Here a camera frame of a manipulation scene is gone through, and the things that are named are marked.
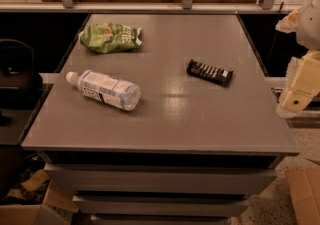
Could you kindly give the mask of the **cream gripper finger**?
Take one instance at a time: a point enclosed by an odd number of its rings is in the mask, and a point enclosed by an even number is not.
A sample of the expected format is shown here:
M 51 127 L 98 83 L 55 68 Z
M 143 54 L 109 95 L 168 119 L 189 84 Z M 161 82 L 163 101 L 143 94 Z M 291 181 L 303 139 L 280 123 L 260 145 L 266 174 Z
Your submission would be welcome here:
M 280 20 L 275 29 L 279 32 L 283 33 L 293 33 L 297 30 L 298 27 L 298 16 L 300 13 L 300 9 L 294 9 L 287 16 L 285 16 L 282 20 Z
M 286 79 L 276 113 L 282 118 L 293 118 L 320 93 L 320 51 L 309 50 L 301 58 L 292 57 Z

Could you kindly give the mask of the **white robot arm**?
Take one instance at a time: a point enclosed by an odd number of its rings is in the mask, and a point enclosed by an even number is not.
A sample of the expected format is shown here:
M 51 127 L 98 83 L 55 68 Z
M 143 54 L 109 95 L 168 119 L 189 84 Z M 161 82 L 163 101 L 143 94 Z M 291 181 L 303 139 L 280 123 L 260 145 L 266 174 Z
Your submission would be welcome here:
M 276 30 L 295 32 L 297 43 L 308 49 L 288 63 L 286 85 L 276 108 L 280 117 L 293 118 L 320 93 L 320 0 L 306 0 L 280 20 Z

